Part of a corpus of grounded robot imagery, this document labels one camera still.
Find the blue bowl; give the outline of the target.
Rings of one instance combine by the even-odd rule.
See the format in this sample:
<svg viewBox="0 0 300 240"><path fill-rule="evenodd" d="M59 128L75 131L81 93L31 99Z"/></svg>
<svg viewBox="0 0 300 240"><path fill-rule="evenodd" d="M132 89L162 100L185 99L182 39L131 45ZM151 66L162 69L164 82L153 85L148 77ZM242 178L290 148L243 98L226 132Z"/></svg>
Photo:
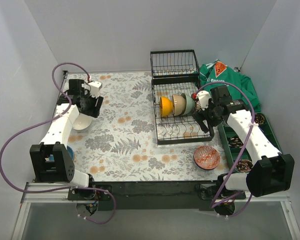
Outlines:
<svg viewBox="0 0 300 240"><path fill-rule="evenodd" d="M67 149L67 152L70 155L71 160L74 161L74 159L75 159L75 153L74 153L73 149L70 146L67 146L66 149Z"/></svg>

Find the brown patterned bowl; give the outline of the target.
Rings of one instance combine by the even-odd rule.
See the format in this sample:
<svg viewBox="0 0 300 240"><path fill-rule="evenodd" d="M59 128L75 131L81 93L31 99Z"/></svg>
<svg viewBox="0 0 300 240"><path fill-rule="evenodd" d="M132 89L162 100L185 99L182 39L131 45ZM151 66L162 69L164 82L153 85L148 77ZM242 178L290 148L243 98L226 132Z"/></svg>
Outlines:
<svg viewBox="0 0 300 240"><path fill-rule="evenodd" d="M194 111L195 111L195 112L199 112L199 111L202 109L201 104L200 104L200 101L199 101L198 99L195 99L195 100L194 100L194 103L195 103Z"/></svg>

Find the cream ceramic bowl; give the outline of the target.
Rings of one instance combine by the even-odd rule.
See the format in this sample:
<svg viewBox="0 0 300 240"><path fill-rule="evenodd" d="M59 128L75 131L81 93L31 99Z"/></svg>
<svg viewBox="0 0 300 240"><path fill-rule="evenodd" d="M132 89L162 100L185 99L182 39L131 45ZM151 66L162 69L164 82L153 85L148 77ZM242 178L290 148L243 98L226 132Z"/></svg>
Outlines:
<svg viewBox="0 0 300 240"><path fill-rule="evenodd" d="M174 116L179 116L184 113L186 109L186 100L181 95L172 95L172 112Z"/></svg>

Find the cream bowl with yellow stripe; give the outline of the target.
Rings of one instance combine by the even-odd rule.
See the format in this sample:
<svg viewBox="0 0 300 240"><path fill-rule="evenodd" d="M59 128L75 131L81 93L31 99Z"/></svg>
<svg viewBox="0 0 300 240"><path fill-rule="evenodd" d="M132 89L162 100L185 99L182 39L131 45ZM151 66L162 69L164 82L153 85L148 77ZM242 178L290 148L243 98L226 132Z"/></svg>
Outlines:
<svg viewBox="0 0 300 240"><path fill-rule="evenodd" d="M173 111L173 103L165 96L161 96L159 100L160 115L167 117Z"/></svg>

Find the white ribbed bowl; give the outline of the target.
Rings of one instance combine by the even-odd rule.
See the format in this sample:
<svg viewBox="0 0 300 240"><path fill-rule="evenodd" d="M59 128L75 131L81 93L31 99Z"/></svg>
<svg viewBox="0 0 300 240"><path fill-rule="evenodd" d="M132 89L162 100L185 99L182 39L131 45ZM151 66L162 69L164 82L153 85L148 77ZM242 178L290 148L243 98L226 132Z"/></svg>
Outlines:
<svg viewBox="0 0 300 240"><path fill-rule="evenodd" d="M91 116L80 113L74 121L72 128L79 132L85 131L90 127L92 120Z"/></svg>

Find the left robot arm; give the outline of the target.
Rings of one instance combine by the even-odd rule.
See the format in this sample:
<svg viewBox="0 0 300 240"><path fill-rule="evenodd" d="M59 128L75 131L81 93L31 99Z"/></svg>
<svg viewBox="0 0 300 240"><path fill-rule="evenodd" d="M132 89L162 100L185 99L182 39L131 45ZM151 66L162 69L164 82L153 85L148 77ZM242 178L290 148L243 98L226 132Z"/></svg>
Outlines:
<svg viewBox="0 0 300 240"><path fill-rule="evenodd" d="M39 144L33 144L29 153L35 179L41 183L63 183L80 187L85 200L96 196L96 187L89 183L90 176L75 169L74 160L67 150L73 125L80 115L97 118L103 103L100 96L102 83L70 79L68 90L62 92L56 104L55 117Z"/></svg>

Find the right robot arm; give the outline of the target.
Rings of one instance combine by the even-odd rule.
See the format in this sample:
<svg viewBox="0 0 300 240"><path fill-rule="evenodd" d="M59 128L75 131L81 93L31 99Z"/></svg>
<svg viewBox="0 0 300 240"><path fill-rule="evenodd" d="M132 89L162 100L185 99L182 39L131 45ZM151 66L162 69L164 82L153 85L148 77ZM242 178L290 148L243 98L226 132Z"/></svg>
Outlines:
<svg viewBox="0 0 300 240"><path fill-rule="evenodd" d="M252 109L242 99L233 99L228 87L223 84L210 91L198 90L195 94L194 119L201 129L221 123L231 127L242 141L242 150L247 150L252 169L248 173L234 173L219 176L216 193L227 199L235 191L249 191L254 197L261 197L287 191L292 182L295 161L290 154L283 154L264 135L253 117Z"/></svg>

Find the mint green bowl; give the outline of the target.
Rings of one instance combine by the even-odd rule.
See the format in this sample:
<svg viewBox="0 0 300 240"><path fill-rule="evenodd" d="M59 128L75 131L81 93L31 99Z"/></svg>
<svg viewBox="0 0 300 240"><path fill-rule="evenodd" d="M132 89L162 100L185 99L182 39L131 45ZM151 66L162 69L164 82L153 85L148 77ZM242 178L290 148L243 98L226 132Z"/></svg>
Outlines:
<svg viewBox="0 0 300 240"><path fill-rule="evenodd" d="M183 111L183 115L188 115L192 113L195 109L195 101L188 94L182 93L181 96L185 100L185 109Z"/></svg>

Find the black wire dish rack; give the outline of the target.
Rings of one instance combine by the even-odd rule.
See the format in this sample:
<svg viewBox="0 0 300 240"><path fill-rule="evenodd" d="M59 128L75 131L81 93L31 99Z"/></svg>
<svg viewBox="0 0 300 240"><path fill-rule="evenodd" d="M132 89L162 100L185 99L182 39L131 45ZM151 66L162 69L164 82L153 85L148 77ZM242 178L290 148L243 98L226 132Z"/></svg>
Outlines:
<svg viewBox="0 0 300 240"><path fill-rule="evenodd" d="M158 50L150 52L151 90L154 109L156 139L159 145L198 143L211 141L212 127L202 131L193 114L162 116L160 99L173 95L191 96L200 85L200 67L193 49Z"/></svg>

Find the orange patterned bowl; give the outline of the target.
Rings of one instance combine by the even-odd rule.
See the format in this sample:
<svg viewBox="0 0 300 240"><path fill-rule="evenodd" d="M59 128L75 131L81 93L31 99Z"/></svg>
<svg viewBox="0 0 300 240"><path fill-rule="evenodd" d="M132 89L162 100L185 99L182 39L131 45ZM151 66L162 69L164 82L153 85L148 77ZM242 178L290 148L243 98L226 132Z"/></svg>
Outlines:
<svg viewBox="0 0 300 240"><path fill-rule="evenodd" d="M215 148L204 145L195 150L193 159L199 168L203 170L213 170L219 165L221 157Z"/></svg>

